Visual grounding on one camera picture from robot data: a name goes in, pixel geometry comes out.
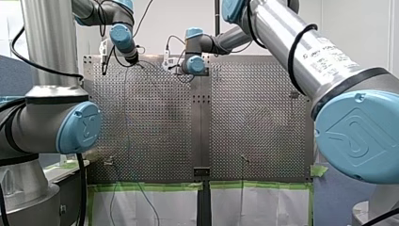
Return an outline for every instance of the sticker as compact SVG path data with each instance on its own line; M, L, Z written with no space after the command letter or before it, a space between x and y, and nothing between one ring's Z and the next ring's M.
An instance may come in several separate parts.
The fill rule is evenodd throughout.
M302 56L316 74L332 79L339 70L359 66L330 40L325 38L319 38L318 40L320 45L310 49Z

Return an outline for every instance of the metal stand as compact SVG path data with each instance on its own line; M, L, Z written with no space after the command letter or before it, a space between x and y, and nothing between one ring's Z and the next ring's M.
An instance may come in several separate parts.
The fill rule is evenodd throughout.
M1 167L0 174L10 225L60 224L59 187L48 185L38 159Z
M399 186L377 186L375 193L367 202L360 202L352 209L352 226L361 226L364 223L384 213L395 209L399 205ZM399 217L393 216L376 226L399 225Z

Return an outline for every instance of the black cable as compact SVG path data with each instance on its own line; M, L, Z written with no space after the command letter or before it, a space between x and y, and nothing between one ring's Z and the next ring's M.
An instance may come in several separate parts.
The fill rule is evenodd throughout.
M1 211L1 219L3 221L3 225L9 226L6 201L4 200L3 187L1 186L1 184L0 184L0 211Z
M387 212L387 213L385 213L385 214L383 214L383 215L381 215L381 216L379 216L377 218L374 218L374 219L370 220L369 222L363 224L362 226L372 226L372 225L375 225L375 224L381 222L384 219L393 217L393 216L398 215L398 214L399 214L399 208L396 208L396 209L390 210L389 212Z
M149 2L149 4L147 5L147 8L146 8L146 10L144 11L144 14L143 14L143 16L141 17L140 23L138 23L138 27L137 27L137 30L136 30L135 34L133 35L133 38L134 38L134 37L137 35L137 33L138 33L138 30L140 29L140 27L141 27L141 24L143 23L143 20L144 20L144 18L146 17L146 15L147 15L147 12L149 11L149 8L150 8L150 6L151 6L152 2L153 2L153 0L151 0L151 1Z
M109 60L111 59L113 52L115 52L115 45L112 47L111 51L109 52L108 57L106 58L106 62L103 62L103 65L101 67L102 75L106 75L106 72L108 71Z
M134 64L129 64L129 65L122 64L122 62L120 62L120 60L117 57L117 51L115 51L115 49L114 49L114 57L117 60L117 62L120 64L120 66L122 66L123 68L131 68L131 67L135 66Z
M35 62L30 61L29 59L23 57L22 55L18 54L18 52L15 50L15 43L17 42L18 38L21 37L21 35L24 33L24 26L23 28L20 30L20 32L18 32L17 36L15 36L15 38L12 40L11 44L10 44L10 48L11 48L11 52L12 54L14 54L15 56L17 56L17 58L19 58L20 60L22 60L23 62L29 64L30 66L33 66L37 69L40 69L42 71L45 71L47 73L55 73L55 74L59 74L59 75L63 75L63 76L68 76L68 77L75 77L75 78L79 78L79 80L83 79L83 76L77 73L63 73L63 72L59 72L53 69L49 69L46 67L43 67Z
M252 10L250 9L250 1L251 0L247 0L247 21L248 21L248 28L249 28L250 36L259 46L261 46L263 49L267 49L266 46L264 46L260 41L258 41L258 38L256 38L255 32L253 31L252 19L251 19L252 18Z
M237 51L232 51L231 53L232 53L232 54L241 53L241 52L243 52L244 50L246 50L247 48L249 48L249 46L250 46L251 44L252 44L252 41L250 41L249 44L248 44L246 47L244 47L244 48L242 48L242 49L240 49L240 50L237 50Z
M106 15L105 11L103 9L103 3L99 3L97 0L95 2L98 4L99 9L97 10L97 16L100 19L100 36L104 37L105 36L105 30L106 30Z
M290 49L290 53L288 55L287 70L288 70L288 74L290 75L291 83L303 95L305 95L305 93L303 92L302 88L296 82L295 75L294 75L295 50L296 50L297 45L300 43L303 35L305 35L306 32L308 32L310 30L313 30L313 29L317 30L317 25L316 24L309 24L301 32L299 32L299 34L297 34L297 36L295 37L294 43L293 43L293 45L292 45L292 47Z
M79 171L80 171L80 211L78 220L79 226L85 225L85 217L86 217L86 204L88 200L88 191L87 191L87 180L86 180L86 169L85 169L85 162L83 161L83 156L81 153L76 154L77 162L79 164Z
M146 47L144 47L144 46L141 46L141 45L137 45L136 46L136 49L137 49L137 51L138 51L138 49L143 49L143 52L138 52L139 54L141 54L141 55L143 55L143 54L145 54L146 53Z
M183 45L185 45L185 43L184 43L184 41L182 39L180 39L179 37L177 37L175 35L171 35L171 36L169 36L168 41L167 41L167 48L166 48L167 50L169 50L169 43L170 43L170 39L171 38L175 38L176 40L181 42Z

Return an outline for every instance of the blue joint cap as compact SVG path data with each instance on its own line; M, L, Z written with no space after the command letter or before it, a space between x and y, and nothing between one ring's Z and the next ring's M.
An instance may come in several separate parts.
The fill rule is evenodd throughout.
M101 130L101 114L92 102L83 102L71 110L56 136L59 153L83 153L96 142Z
M113 2L121 3L133 11L133 1L132 0L114 0Z
M205 70L205 62L201 56L192 56L187 60L187 70L189 73L198 74Z
M185 31L185 38L187 40L200 35L203 35L203 30L198 27L190 27Z
M75 21L79 24L79 25L85 25L79 17L75 16Z
M0 105L20 98L24 98L24 96L0 96Z
M399 184L399 95L357 90L329 101L316 118L317 144L340 172L373 184Z
M129 28L124 24L115 24L109 32L112 42L119 50L130 50L133 45L133 35Z
M241 12L245 6L245 3L245 0L223 0L223 20L230 24L236 24L240 19Z

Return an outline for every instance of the pegboard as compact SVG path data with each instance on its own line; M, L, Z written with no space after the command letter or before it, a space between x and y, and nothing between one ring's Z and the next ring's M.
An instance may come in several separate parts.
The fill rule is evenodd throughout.
M162 58L141 56L155 67L128 70L111 59L101 75L100 58L87 56L85 89L104 121L90 183L192 182L194 167L210 167L211 180L309 179L308 100L273 57L207 56L210 76L190 84L163 71Z
M149 60L155 67L143 62L126 69L111 59L106 75L100 59L86 61L92 101L103 112L98 159L88 170L92 184L193 180L190 84Z
M271 56L211 58L211 180L306 182L309 100Z

